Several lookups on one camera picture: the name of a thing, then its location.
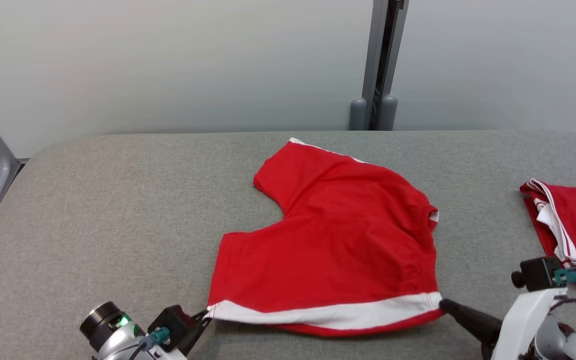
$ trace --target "teal connector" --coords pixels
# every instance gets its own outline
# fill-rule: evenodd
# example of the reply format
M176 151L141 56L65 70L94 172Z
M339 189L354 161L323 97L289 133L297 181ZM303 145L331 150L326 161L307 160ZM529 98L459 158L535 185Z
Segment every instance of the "teal connector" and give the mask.
M566 285L576 283L576 268L556 269L555 281L557 285Z
M167 327L160 327L157 330L144 336L139 341L139 346L144 345L143 350L149 351L153 346L158 346L170 338L170 330Z

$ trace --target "folded red garment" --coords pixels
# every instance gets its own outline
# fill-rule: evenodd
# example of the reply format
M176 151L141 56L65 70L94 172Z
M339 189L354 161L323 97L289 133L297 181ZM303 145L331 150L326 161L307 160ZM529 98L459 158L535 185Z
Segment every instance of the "folded red garment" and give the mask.
M546 255L576 266L576 187L531 178L519 188Z
M224 235L208 317L325 337L433 321L437 209L397 173L290 139L254 176L282 221Z

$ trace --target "black knob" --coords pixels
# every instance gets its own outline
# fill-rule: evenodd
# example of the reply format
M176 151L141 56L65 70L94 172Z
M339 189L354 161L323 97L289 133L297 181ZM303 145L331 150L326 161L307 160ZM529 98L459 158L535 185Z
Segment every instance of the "black knob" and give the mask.
M510 274L510 279L512 280L512 285L517 289L526 286L526 282L524 282L524 273L521 271L513 271L512 274Z

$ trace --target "black cylindrical camera lens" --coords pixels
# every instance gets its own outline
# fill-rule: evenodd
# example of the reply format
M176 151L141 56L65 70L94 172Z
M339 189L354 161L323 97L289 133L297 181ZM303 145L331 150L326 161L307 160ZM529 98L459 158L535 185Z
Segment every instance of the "black cylindrical camera lens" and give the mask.
M90 312L90 315L81 323L79 331L90 342L94 351L99 352L103 344L117 330L109 326L109 323L125 316L126 313L119 310L114 302L108 301Z

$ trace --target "gray table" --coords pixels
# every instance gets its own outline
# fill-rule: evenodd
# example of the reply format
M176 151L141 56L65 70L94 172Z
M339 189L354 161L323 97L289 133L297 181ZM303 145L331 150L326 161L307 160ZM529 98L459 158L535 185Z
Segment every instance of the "gray table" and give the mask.
M79 326L105 301L144 327L169 305L202 310L222 234L282 218L252 178L290 137L388 167L425 192L440 214L439 291L498 317L523 291L510 273L542 255L518 187L530 178L576 186L576 135L558 132L118 135L50 146L0 205L0 359L89 359ZM576 328L576 305L557 311ZM480 355L444 316L351 339L216 322L190 358Z

